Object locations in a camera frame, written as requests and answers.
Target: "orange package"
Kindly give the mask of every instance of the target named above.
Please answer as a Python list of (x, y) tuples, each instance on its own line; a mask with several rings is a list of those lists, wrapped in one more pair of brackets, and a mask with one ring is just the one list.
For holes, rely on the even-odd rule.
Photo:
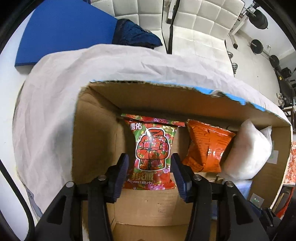
[(221, 172), (221, 157), (235, 133), (197, 120), (187, 126), (192, 141), (182, 163), (194, 172)]

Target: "black cable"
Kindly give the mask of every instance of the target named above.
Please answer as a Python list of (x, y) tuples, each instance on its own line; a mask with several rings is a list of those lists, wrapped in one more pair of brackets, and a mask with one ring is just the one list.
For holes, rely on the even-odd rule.
[(6, 181), (10, 185), (10, 187), (13, 190), (13, 192), (15, 193), (15, 195), (17, 196), (18, 200), (20, 201), (20, 203), (27, 215), (28, 223), (29, 223), (29, 230), (28, 230), (28, 234), (25, 238), (25, 241), (32, 241), (32, 240), (34, 240), (34, 234), (35, 234), (35, 224), (34, 224), (33, 216), (31, 214), (31, 211), (30, 211), (26, 201), (24, 200), (22, 194), (20, 193), (16, 184), (12, 180), (12, 178), (9, 175), (8, 171), (6, 170), (5, 166), (3, 165), (1, 159), (0, 159), (0, 171), (3, 174), (3, 176), (5, 177)]

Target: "red floral jacket graphic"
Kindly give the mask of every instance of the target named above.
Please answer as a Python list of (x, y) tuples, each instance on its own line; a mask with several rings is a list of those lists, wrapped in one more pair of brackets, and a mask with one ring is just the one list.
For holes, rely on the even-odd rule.
[(142, 136), (136, 148), (136, 157), (140, 160), (141, 170), (160, 170), (166, 165), (169, 156), (169, 143), (163, 129), (149, 128)]

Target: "white cloth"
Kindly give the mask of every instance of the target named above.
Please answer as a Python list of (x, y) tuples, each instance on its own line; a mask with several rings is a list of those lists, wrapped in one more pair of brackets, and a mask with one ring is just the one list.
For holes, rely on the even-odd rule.
[(251, 86), (190, 57), (120, 45), (46, 55), (24, 83), (13, 123), (17, 170), (42, 212), (71, 180), (78, 94), (90, 81), (100, 80), (158, 81), (213, 89), (214, 93), (244, 98), (288, 122), (274, 103)]

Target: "red floral package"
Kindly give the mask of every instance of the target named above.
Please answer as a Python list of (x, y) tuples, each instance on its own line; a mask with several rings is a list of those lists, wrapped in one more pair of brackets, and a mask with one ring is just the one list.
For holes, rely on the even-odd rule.
[(170, 180), (171, 148), (178, 126), (184, 122), (122, 114), (135, 135), (136, 159), (124, 188), (165, 190), (175, 188)]

